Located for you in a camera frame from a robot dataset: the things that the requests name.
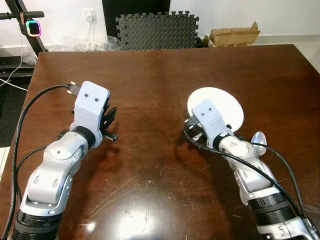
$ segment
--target white wall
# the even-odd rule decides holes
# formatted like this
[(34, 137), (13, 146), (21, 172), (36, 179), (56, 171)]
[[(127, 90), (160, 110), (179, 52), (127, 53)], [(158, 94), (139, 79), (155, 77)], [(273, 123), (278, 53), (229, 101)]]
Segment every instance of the white wall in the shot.
[(199, 16), (199, 37), (254, 21), (262, 36), (320, 34), (320, 0), (171, 0), (170, 10)]
[[(106, 37), (101, 0), (24, 0), (24, 4), (28, 11), (44, 11), (45, 17), (37, 20), (45, 45), (65, 33), (85, 38), (85, 8), (95, 9), (95, 39)], [(190, 10), (199, 16), (200, 37), (212, 28), (250, 27), (253, 21), (258, 23), (260, 35), (320, 33), (320, 0), (171, 0), (170, 10)], [(9, 12), (4, 0), (0, 0), (0, 12)], [(20, 46), (17, 21), (0, 20), (0, 48), (16, 46)]]

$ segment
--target dark floor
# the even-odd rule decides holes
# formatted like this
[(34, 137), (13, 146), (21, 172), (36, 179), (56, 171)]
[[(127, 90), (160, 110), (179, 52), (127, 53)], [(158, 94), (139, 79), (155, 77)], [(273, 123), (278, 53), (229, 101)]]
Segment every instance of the dark floor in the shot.
[[(20, 57), (0, 57), (0, 65), (19, 63)], [(28, 85), (28, 83), (17, 84), (24, 89), (27, 89)], [(26, 91), (8, 84), (0, 86), (0, 148), (11, 145), (26, 94)]]

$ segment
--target wooden table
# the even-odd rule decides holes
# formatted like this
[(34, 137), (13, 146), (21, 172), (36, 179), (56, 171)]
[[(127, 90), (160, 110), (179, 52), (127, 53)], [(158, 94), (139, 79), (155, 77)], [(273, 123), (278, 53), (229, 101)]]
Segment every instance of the wooden table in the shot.
[[(242, 105), (238, 131), (263, 131), (290, 163), (306, 211), (320, 227), (320, 75), (293, 45), (127, 52), (45, 52), (26, 102), (51, 85), (92, 81), (117, 106), (111, 132), (82, 160), (59, 228), (61, 240), (259, 239), (227, 162), (198, 151), (184, 137), (187, 99), (196, 89), (223, 89)], [(73, 121), (75, 97), (53, 90), (35, 102), (22, 129), (19, 159), (50, 143)], [(0, 229), (10, 205), (11, 158), (0, 184)], [(288, 171), (261, 158), (294, 196)], [(19, 175), (24, 187), (42, 153)]]

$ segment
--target black cable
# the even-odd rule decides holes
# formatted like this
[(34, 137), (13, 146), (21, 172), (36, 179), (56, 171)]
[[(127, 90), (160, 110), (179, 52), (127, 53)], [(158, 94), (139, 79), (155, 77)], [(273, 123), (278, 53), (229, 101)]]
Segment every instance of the black cable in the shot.
[(215, 153), (215, 154), (219, 154), (219, 155), (222, 155), (222, 156), (225, 156), (225, 157), (228, 157), (228, 158), (231, 158), (231, 159), (234, 159), (236, 161), (238, 161), (239, 163), (242, 163), (243, 165), (246, 165), (247, 167), (255, 170), (257, 173), (259, 173), (260, 175), (262, 175), (263, 177), (265, 177), (270, 183), (272, 183), (280, 192), (283, 193), (283, 195), (285, 196), (285, 198), (289, 201), (289, 203), (291, 204), (293, 210), (295, 211), (296, 215), (301, 217), (301, 214), (299, 212), (299, 209), (297, 207), (297, 205), (295, 204), (294, 200), (291, 198), (291, 196), (287, 193), (287, 191), (274, 179), (272, 179), (269, 175), (267, 175), (266, 173), (264, 173), (263, 171), (261, 171), (259, 168), (253, 166), (252, 164), (248, 163), (247, 161), (237, 157), (237, 156), (234, 156), (232, 154), (229, 154), (229, 153), (226, 153), (226, 152), (223, 152), (223, 151), (219, 151), (219, 150), (215, 150), (213, 148), (209, 148), (201, 143), (198, 143), (197, 141), (193, 140), (189, 134), (188, 134), (188, 127), (185, 126), (184, 128), (184, 134), (186, 136), (186, 138), (191, 142), (193, 143), (196, 147), (200, 148), (200, 149), (203, 149), (203, 150), (206, 150), (206, 151), (209, 151), (211, 153)]
[(59, 84), (54, 85), (51, 87), (48, 87), (41, 92), (39, 92), (36, 96), (34, 96), (24, 107), (20, 118), (18, 120), (17, 126), (16, 126), (16, 134), (15, 134), (15, 141), (13, 146), (13, 153), (12, 153), (12, 178), (11, 178), (11, 204), (10, 204), (10, 212), (9, 216), (5, 225), (4, 232), (2, 234), (2, 240), (6, 240), (9, 234), (9, 230), (15, 215), (15, 208), (16, 208), (16, 194), (17, 194), (17, 153), (18, 153), (18, 145), (19, 145), (19, 138), (20, 138), (20, 132), (22, 123), (24, 121), (24, 118), (26, 116), (27, 111), (31, 107), (31, 105), (43, 94), (46, 92), (49, 92), (50, 90), (57, 89), (57, 88), (69, 88), (69, 84)]
[(46, 144), (44, 146), (38, 147), (34, 150), (32, 150), (31, 152), (29, 152), (27, 155), (25, 155), (21, 161), (18, 163), (18, 165), (16, 166), (16, 195), (18, 197), (18, 205), (20, 206), (21, 204), (21, 200), (22, 200), (22, 196), (21, 196), (21, 191), (20, 191), (20, 187), (19, 187), (19, 182), (18, 182), (18, 174), (19, 174), (19, 170), (22, 166), (22, 164), (25, 162), (25, 160), (30, 157), (32, 154), (35, 154), (36, 152), (45, 149), (49, 144)]
[(292, 171), (291, 167), (289, 166), (289, 163), (284, 159), (283, 156), (280, 155), (280, 153), (278, 153), (273, 148), (271, 148), (271, 147), (269, 147), (267, 145), (261, 144), (261, 143), (256, 143), (256, 142), (252, 142), (251, 144), (257, 145), (257, 146), (261, 146), (261, 147), (264, 147), (264, 148), (272, 151), (278, 158), (280, 158), (282, 160), (282, 162), (284, 163), (284, 165), (286, 166), (286, 168), (289, 171), (289, 174), (290, 174), (290, 177), (291, 177), (291, 180), (292, 180), (292, 183), (293, 183), (294, 191), (295, 191), (296, 197), (297, 197), (298, 202), (299, 202), (301, 215), (302, 215), (303, 218), (307, 218), (307, 214), (306, 214), (303, 202), (302, 202), (302, 198), (301, 198), (301, 195), (300, 195), (300, 191), (299, 191), (299, 187), (298, 187), (298, 184), (297, 184), (297, 181), (296, 181), (296, 177), (295, 177), (295, 174)]

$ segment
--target white plate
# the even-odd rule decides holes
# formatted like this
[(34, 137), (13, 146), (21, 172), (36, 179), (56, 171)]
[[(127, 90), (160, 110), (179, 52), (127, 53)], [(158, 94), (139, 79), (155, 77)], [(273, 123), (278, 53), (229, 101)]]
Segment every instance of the white plate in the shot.
[(244, 122), (244, 111), (234, 96), (215, 87), (203, 87), (195, 90), (188, 98), (187, 108), (192, 116), (192, 108), (204, 100), (210, 100), (219, 110), (225, 125), (230, 125), (232, 131), (237, 131)]

